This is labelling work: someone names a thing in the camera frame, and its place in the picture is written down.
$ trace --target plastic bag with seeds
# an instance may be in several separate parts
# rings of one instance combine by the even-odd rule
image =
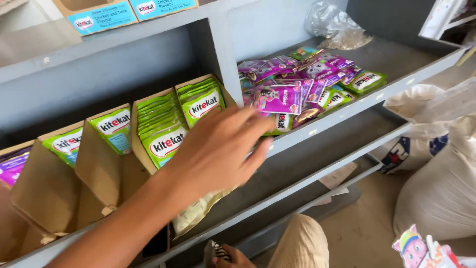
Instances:
[[[312,4],[305,26],[309,33],[326,38],[320,45],[323,48],[350,50],[372,40],[347,13],[327,0]]]

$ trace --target hand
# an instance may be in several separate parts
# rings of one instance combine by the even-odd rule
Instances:
[[[230,247],[227,244],[221,246],[231,256],[231,262],[227,262],[222,258],[214,257],[212,262],[217,268],[256,268],[256,266],[243,254],[234,247]]]
[[[246,155],[273,127],[271,118],[252,108],[212,110],[195,124],[177,153],[157,173],[187,187],[194,198],[232,189],[247,182],[266,159],[271,138],[261,142],[248,158]]]

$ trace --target beige pants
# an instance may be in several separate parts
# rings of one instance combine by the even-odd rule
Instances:
[[[293,215],[268,268],[328,267],[327,239],[319,223],[306,215]]]

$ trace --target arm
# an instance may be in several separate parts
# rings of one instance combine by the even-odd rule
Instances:
[[[274,123],[252,109],[210,111],[180,149],[137,193],[48,267],[127,267],[175,215],[212,190],[245,183],[266,159],[271,143],[258,138]]]

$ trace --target floor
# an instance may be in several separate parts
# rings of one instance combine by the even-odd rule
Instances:
[[[446,90],[469,78],[475,70],[473,56],[462,67],[451,67],[422,83]],[[409,177],[371,174],[358,182],[362,197],[357,202],[320,222],[329,243],[331,268],[404,267],[402,258],[391,247],[396,239],[392,225],[398,193]],[[476,237],[439,242],[450,245],[457,256],[476,257]],[[266,267],[272,253],[270,249],[258,257],[256,265]]]

